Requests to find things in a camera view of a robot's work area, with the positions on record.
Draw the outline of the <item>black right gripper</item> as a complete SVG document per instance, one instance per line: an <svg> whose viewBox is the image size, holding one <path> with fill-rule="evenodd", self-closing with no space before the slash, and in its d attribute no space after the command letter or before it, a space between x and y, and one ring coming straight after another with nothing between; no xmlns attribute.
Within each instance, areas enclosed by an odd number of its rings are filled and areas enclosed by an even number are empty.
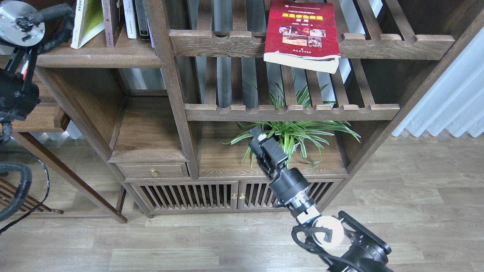
<svg viewBox="0 0 484 272"><path fill-rule="evenodd" d="M270 188L276 196L274 208L308 209L312 199L308 196L309 182L297 168L289 169L285 165L288 156L273 139L267 138L259 126L250 129L254 138L249 146L255 153L258 165L272 181Z"/></svg>

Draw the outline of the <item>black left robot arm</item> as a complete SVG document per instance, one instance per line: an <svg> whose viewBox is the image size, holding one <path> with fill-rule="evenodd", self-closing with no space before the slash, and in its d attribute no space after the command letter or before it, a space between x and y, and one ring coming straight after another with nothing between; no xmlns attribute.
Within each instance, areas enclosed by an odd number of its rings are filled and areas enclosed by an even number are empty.
<svg viewBox="0 0 484 272"><path fill-rule="evenodd" d="M48 42L42 43L45 22L63 18L63 28ZM1 44L13 48L1 69L1 145L12 136L12 122L24 121L40 103L38 85L32 78L40 54L44 54L71 39L75 11L62 3L36 10L21 0L1 1Z"/></svg>

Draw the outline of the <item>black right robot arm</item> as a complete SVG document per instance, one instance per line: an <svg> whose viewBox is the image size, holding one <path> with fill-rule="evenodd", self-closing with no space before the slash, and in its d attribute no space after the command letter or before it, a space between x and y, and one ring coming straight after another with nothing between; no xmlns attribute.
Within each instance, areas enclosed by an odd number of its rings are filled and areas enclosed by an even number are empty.
<svg viewBox="0 0 484 272"><path fill-rule="evenodd" d="M296 219L292 239L302 249L318 255L329 272L389 272L390 246L344 211L323 216L309 195L310 184L297 168L288 168L288 156L280 145L251 128L249 146L258 165L271 181L275 208L288 208Z"/></svg>

